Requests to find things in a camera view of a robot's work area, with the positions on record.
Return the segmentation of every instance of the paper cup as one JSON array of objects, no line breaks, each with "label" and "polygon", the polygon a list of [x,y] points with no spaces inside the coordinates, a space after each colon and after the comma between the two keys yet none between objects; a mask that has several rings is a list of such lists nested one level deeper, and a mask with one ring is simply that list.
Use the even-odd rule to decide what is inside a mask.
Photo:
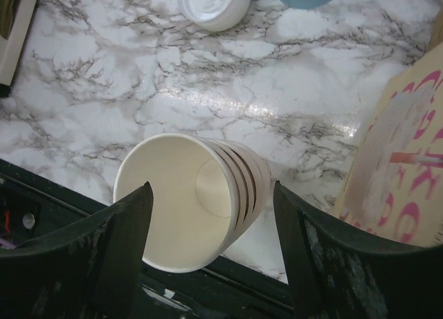
[{"label": "paper cup", "polygon": [[262,176],[268,172],[239,143],[160,134],[125,158],[114,202],[150,182],[154,207],[143,261],[186,273],[211,263],[252,224],[269,191],[270,178]]},{"label": "paper cup", "polygon": [[245,218],[244,228],[247,229],[258,218],[266,205],[271,187],[271,171],[263,159],[258,157],[249,147],[229,140],[224,140],[223,142],[215,141],[228,146],[232,151],[240,155],[251,171],[255,182],[256,198],[254,208],[248,212],[249,214]]}]

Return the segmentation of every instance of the marble countertop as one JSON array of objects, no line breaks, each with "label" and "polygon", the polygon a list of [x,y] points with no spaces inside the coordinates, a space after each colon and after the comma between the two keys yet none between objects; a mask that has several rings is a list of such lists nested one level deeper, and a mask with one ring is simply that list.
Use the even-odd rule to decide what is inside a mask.
[{"label": "marble countertop", "polygon": [[[327,210],[387,79],[419,59],[433,0],[252,0],[210,34],[177,0],[39,0],[0,158],[109,204],[117,169],[164,131],[238,140]],[[224,254],[286,282],[271,201]]]}]

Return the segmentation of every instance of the cup rim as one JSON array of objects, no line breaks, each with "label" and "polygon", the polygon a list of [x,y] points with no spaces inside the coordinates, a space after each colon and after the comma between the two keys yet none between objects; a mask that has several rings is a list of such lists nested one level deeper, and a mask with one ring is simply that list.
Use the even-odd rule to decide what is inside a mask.
[{"label": "cup rim", "polygon": [[[237,183],[234,179],[232,172],[229,170],[229,167],[226,165],[226,163],[223,161],[223,159],[220,156],[218,156],[217,152],[215,152],[211,147],[209,147],[204,142],[199,140],[199,137],[192,136],[190,134],[180,134],[180,133],[174,133],[174,132],[165,132],[162,134],[157,134],[152,137],[146,138],[145,140],[141,141],[139,144],[137,144],[134,148],[131,149],[131,151],[128,153],[128,155],[126,155],[126,157],[123,159],[120,167],[118,168],[116,180],[114,181],[114,188],[113,188],[114,191],[113,191],[113,195],[112,195],[113,203],[117,202],[117,199],[116,199],[117,191],[116,190],[118,189],[118,182],[120,180],[120,175],[121,175],[123,169],[125,168],[128,160],[134,155],[134,153],[136,151],[138,151],[141,147],[147,145],[149,142],[159,139],[159,138],[168,138],[168,137],[170,137],[170,138],[184,138],[184,139],[192,141],[194,144],[197,144],[198,146],[204,148],[212,156],[212,158],[217,161],[218,165],[220,166],[220,168],[226,178],[226,182],[228,183],[229,195],[230,195],[231,210],[233,208],[238,207],[239,198],[237,198],[238,197],[237,188],[236,188]],[[220,243],[218,248],[213,251],[212,255],[208,256],[208,258],[205,262],[202,262],[202,264],[200,264],[196,267],[177,268],[177,267],[172,267],[172,266],[161,266],[161,265],[151,262],[150,260],[145,258],[144,254],[143,254],[142,260],[146,264],[148,264],[154,268],[160,269],[162,271],[171,272],[171,273],[188,273],[188,272],[193,272],[198,269],[201,269],[201,268],[207,266],[212,261],[214,261],[230,245],[230,243],[231,243],[230,235],[232,235],[234,233],[236,220],[237,220],[237,215],[231,214],[229,227],[228,227],[228,230],[226,231],[223,241]]]},{"label": "cup rim", "polygon": [[251,161],[252,163],[255,163],[254,166],[249,165],[250,168],[255,169],[255,170],[251,169],[251,173],[253,176],[253,181],[255,182],[256,185],[255,189],[256,198],[255,198],[255,205],[252,207],[251,211],[248,212],[244,221],[244,223],[248,226],[247,221],[249,221],[251,217],[254,217],[256,214],[259,215],[261,212],[261,210],[257,209],[257,207],[263,206],[266,202],[267,191],[265,191],[266,193],[263,193],[263,191],[260,191],[260,188],[263,187],[263,189],[265,190],[269,180],[265,176],[265,174],[263,174],[264,170],[262,170],[262,168],[264,168],[264,163],[262,161],[257,160],[254,157],[254,155],[257,154],[252,149],[232,140],[226,140],[225,145],[231,148],[233,151],[237,152],[242,158]]},{"label": "cup rim", "polygon": [[243,145],[237,141],[233,140],[225,140],[225,144],[227,146],[232,146],[237,148],[240,152],[239,154],[246,154],[248,156],[248,159],[253,161],[256,164],[256,168],[259,172],[259,178],[260,178],[260,184],[263,185],[262,191],[258,190],[257,187],[257,199],[255,202],[254,209],[252,212],[250,212],[249,215],[246,216],[246,220],[244,221],[245,230],[248,229],[254,221],[260,216],[262,213],[266,202],[269,198],[269,191],[271,190],[271,172],[269,170],[269,166],[260,158],[257,156],[257,153],[255,153],[249,146]]},{"label": "cup rim", "polygon": [[251,166],[248,165],[248,163],[246,161],[243,161],[244,158],[241,154],[239,154],[236,150],[234,150],[232,147],[229,147],[225,142],[218,140],[216,143],[216,145],[220,145],[220,148],[226,153],[228,154],[234,161],[235,164],[238,166],[242,177],[244,179],[244,182],[246,184],[246,191],[248,193],[248,205],[246,207],[246,211],[243,217],[243,221],[241,222],[241,224],[244,224],[244,222],[246,221],[247,216],[250,214],[250,212],[253,211],[255,204],[257,203],[257,180],[254,177],[254,173],[251,170]]},{"label": "cup rim", "polygon": [[229,167],[229,162],[225,161],[225,163],[228,165],[229,170],[231,171],[231,174],[234,176],[235,179],[235,183],[237,184],[237,193],[239,195],[239,206],[238,206],[238,212],[237,212],[237,217],[238,220],[235,220],[235,226],[234,226],[234,230],[237,230],[244,222],[244,218],[246,217],[246,213],[248,211],[248,208],[246,206],[246,197],[244,197],[242,195],[242,192],[248,193],[248,186],[247,186],[247,181],[245,180],[245,182],[242,184],[239,180],[242,179],[242,171],[240,169],[239,166],[237,166],[237,162],[232,158],[232,156],[229,155],[228,152],[226,152],[222,146],[220,146],[219,143],[215,143],[211,140],[206,140],[208,141],[211,145],[214,145],[215,148],[214,151],[217,152],[217,154],[219,154],[219,156],[221,157],[221,159],[223,161],[225,161],[225,157],[229,160],[232,160],[232,162],[234,162],[233,167]]}]

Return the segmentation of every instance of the white container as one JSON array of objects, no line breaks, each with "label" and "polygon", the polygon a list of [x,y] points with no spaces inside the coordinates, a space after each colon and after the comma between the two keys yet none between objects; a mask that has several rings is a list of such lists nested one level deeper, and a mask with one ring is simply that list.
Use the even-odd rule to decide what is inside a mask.
[{"label": "white container", "polygon": [[212,32],[237,25],[251,0],[179,0],[181,13],[190,21]]},{"label": "white container", "polygon": [[186,273],[211,263],[253,223],[269,191],[268,173],[239,143],[160,134],[125,158],[114,202],[150,182],[154,206],[143,261]]}]

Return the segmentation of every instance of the cardboard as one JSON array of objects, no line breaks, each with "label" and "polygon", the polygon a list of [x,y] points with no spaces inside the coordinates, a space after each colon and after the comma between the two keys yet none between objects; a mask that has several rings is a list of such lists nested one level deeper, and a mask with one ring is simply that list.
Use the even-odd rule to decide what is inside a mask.
[{"label": "cardboard", "polygon": [[[442,83],[441,44],[389,80],[332,210],[335,217],[406,244],[443,242],[443,165],[389,163],[392,151],[443,158]],[[403,120],[398,121],[399,114]],[[382,143],[376,144],[376,137]],[[363,170],[362,161],[371,166],[371,172]],[[369,183],[372,192],[365,188]],[[372,203],[371,193],[376,194]]]}]

